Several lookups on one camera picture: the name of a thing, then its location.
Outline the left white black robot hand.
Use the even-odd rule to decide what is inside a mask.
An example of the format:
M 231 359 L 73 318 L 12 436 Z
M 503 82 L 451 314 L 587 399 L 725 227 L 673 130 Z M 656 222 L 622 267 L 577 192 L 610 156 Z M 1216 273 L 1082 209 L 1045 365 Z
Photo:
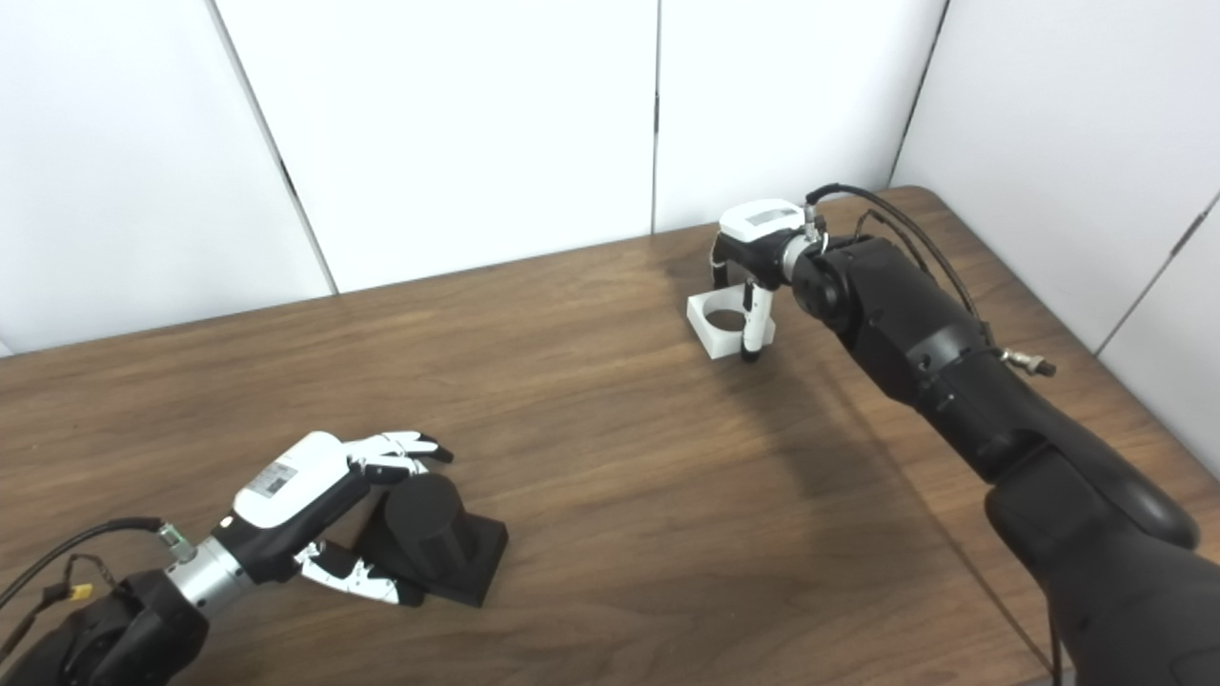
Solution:
M 451 463 L 453 455 L 414 431 L 364 439 L 305 435 L 238 491 L 211 538 L 234 563 L 235 580 L 283 583 L 301 575 L 342 594 L 418 607 L 418 586 L 322 536 L 375 487 L 427 474 L 426 459 Z

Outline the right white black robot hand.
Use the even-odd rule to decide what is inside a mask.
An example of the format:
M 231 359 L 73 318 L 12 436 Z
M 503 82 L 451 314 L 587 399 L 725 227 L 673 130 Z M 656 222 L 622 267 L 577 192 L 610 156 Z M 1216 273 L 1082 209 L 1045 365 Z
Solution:
M 775 292 L 789 286 L 803 253 L 828 247 L 826 222 L 816 208 L 797 208 L 781 199 L 748 201 L 723 212 L 710 249 L 714 291 L 730 287 L 730 265 L 744 270 L 744 323 L 741 358 L 754 363 L 762 354 Z

